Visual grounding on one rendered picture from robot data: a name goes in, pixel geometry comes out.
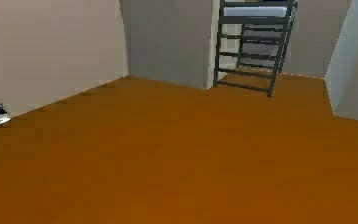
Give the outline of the dark metal shelf rack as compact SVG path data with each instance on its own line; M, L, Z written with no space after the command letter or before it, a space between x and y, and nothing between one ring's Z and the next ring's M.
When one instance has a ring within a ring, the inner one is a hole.
M272 96L297 9L297 0L219 0L213 85L231 84L222 73L263 78L258 90Z

